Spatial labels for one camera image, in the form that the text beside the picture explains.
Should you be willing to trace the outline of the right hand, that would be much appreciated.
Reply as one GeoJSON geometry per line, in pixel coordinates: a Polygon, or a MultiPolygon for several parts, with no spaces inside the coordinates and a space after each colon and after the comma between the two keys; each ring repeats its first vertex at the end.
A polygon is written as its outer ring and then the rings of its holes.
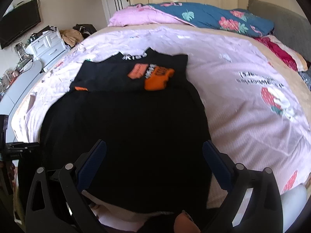
{"type": "Polygon", "coordinates": [[[200,233],[201,230],[192,221],[188,213],[183,211],[179,214],[173,225],[174,233],[200,233]]]}

